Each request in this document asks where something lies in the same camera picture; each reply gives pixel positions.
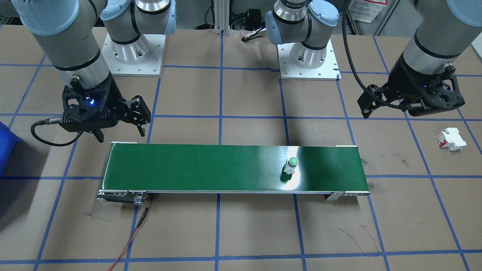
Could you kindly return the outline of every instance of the robotic arm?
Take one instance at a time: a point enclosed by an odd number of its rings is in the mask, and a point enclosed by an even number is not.
[[[392,68],[388,82],[382,87],[368,86],[368,92],[358,99],[366,119],[375,109],[396,100],[402,100],[400,109],[412,116],[450,111],[465,104],[452,62],[481,33],[482,3],[410,1],[424,20]]]
[[[141,31],[174,32],[175,0],[12,0],[12,3],[65,83],[62,116],[34,123],[32,135],[52,146],[69,145],[83,132],[94,134],[103,142],[101,129],[123,121],[134,124],[144,136],[151,112],[140,95],[129,101],[122,97],[92,27],[101,17],[115,39],[114,51],[126,58],[136,58],[142,55],[137,50],[147,51],[139,47]],[[128,49],[135,55],[127,54]],[[36,126],[45,124],[60,124],[69,132],[77,132],[77,136],[65,144],[47,142],[35,133]]]
[[[307,69],[326,59],[326,45],[338,21],[338,10],[325,0],[277,0],[266,13],[268,38],[273,44],[295,42],[290,60]]]

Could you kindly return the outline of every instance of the light blue joint cap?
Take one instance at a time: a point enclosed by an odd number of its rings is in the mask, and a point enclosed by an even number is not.
[[[171,10],[169,11],[169,19],[167,19],[164,35],[171,35],[176,31],[176,14],[176,0],[171,0]]]
[[[447,0],[447,5],[462,23],[471,27],[482,27],[481,0]]]
[[[309,12],[318,21],[329,27],[335,27],[340,13],[335,6],[325,0],[313,0],[309,5]]]
[[[79,0],[12,0],[24,26],[33,34],[52,36],[71,26],[79,14]]]
[[[129,8],[131,0],[108,0],[107,7],[100,14],[102,21],[109,21],[117,18]]]
[[[268,39],[273,44],[283,44],[281,41],[280,29],[276,24],[276,19],[273,16],[273,11],[266,13],[266,31],[268,32]]]

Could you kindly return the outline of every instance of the blue bin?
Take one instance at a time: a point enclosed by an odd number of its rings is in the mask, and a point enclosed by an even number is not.
[[[0,177],[3,169],[7,165],[13,147],[20,141],[20,138],[10,131],[10,129],[0,122]]]

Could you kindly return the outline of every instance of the white basket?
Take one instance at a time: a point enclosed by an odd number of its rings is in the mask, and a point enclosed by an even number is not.
[[[386,5],[386,0],[382,0],[382,3],[377,1],[352,0],[348,10],[353,20],[371,23]]]

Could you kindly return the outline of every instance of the white mounting plate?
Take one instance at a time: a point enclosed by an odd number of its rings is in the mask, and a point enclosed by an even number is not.
[[[290,51],[294,43],[278,45],[278,60],[280,62],[281,79],[286,80],[326,80],[341,79],[338,63],[331,40],[326,45],[326,58],[319,68],[307,69],[290,61]]]
[[[104,46],[102,47],[102,55],[106,59],[112,75],[120,76],[159,76],[162,66],[162,56],[164,55],[165,35],[144,35],[149,41],[152,52],[146,55],[146,59],[142,63],[124,64],[116,60],[112,53],[112,40],[109,34],[106,36]]]

